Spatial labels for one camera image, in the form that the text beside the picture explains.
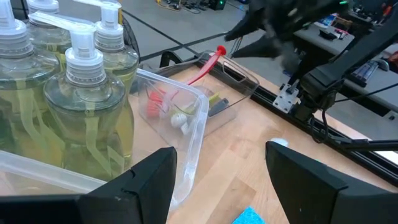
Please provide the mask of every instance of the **red handle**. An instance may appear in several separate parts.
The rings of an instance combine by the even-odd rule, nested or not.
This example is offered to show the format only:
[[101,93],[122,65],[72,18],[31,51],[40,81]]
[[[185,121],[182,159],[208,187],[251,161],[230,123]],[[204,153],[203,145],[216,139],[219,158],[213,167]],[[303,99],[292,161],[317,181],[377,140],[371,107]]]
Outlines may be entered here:
[[209,60],[206,62],[206,64],[200,69],[200,71],[195,75],[191,80],[187,82],[187,85],[191,85],[192,83],[198,81],[202,77],[204,77],[207,73],[210,72],[210,70],[214,67],[214,65],[217,63],[218,59],[220,56],[226,55],[226,49],[224,46],[219,45],[217,47],[217,51],[214,55],[212,55]]

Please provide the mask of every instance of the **wooden tabletop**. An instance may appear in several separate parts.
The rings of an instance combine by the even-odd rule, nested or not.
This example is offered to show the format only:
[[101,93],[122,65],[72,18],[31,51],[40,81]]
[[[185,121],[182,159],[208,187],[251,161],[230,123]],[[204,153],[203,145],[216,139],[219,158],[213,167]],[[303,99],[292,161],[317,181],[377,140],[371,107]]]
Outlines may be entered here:
[[[197,71],[198,68],[191,68],[183,74],[192,75]],[[266,89],[279,91],[279,87],[251,74]],[[327,119],[330,126],[351,138],[366,138],[330,116]],[[168,223],[232,223],[248,206],[267,223],[288,223],[264,160],[265,143],[272,138],[286,139],[293,150],[365,182],[398,192],[370,171],[328,146],[315,143],[299,128],[248,100],[234,120],[203,140],[192,192],[169,215]]]

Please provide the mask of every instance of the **gray object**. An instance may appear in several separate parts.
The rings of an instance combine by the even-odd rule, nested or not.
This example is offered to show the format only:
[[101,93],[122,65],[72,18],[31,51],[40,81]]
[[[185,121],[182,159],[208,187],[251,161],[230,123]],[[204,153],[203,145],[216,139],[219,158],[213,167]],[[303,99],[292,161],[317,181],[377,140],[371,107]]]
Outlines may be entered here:
[[287,91],[289,88],[289,84],[284,85],[283,89],[279,92],[278,96],[273,102],[273,105],[284,113],[288,113],[290,109],[292,109],[295,99],[299,94],[299,90],[296,88],[294,89],[293,93],[290,94]]
[[376,59],[374,61],[377,62],[377,64],[379,65],[379,68],[381,70],[386,71],[386,72],[388,72],[390,70],[390,65],[385,60],[380,58],[380,59]]
[[[345,47],[354,39],[353,35],[346,36],[343,40],[329,41],[318,36],[320,28],[311,25],[308,30],[299,30],[295,33],[297,37],[311,42],[319,48],[327,50],[329,53],[338,55]],[[345,80],[345,85],[357,91],[359,94],[367,94],[372,91],[379,90],[393,83],[398,83],[398,74],[384,69],[376,69],[373,73],[374,78],[368,81],[365,88],[362,88],[350,80]],[[393,111],[398,111],[398,97],[396,97],[397,89],[375,93],[368,98],[378,102],[379,104]]]
[[229,103],[229,101],[226,98],[220,100],[214,106],[211,107],[211,109],[209,110],[208,116],[212,117],[212,116],[218,114],[219,112],[221,112],[223,109],[225,109],[228,106],[228,103]]

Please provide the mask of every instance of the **plastic bin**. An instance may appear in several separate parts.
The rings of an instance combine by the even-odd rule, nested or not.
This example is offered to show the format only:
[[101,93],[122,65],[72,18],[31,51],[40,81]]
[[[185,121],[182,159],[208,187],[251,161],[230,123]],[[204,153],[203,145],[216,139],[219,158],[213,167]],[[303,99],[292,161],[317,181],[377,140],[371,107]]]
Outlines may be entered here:
[[[170,209],[175,209],[190,193],[198,164],[208,111],[208,100],[199,90],[151,72],[138,70],[129,99],[135,115],[133,163],[141,161],[161,147],[177,150],[177,178]],[[148,116],[149,95],[159,90],[177,92],[165,97],[161,116]],[[170,124],[170,117],[184,113],[190,105],[188,128],[183,133]],[[105,184],[85,175],[50,166],[32,159],[0,151],[0,194],[69,194],[87,193]]]
[[[199,72],[213,53],[204,52],[193,60],[163,67],[154,70],[154,73],[184,83],[190,79],[190,76]],[[220,57],[209,74],[193,83],[192,86],[208,97],[210,107],[206,136],[235,119],[243,102],[250,99],[259,86],[259,81],[236,62]]]

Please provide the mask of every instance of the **metal bracket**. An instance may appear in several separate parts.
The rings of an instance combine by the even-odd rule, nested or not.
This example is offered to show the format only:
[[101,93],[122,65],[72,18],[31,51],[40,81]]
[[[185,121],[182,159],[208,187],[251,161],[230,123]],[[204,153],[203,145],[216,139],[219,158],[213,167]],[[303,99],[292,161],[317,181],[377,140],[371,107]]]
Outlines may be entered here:
[[276,108],[280,109],[284,113],[288,113],[290,109],[292,109],[296,97],[299,94],[299,90],[296,88],[291,94],[288,93],[287,90],[289,88],[290,88],[289,84],[284,85],[283,89],[279,92],[276,99],[272,103]]

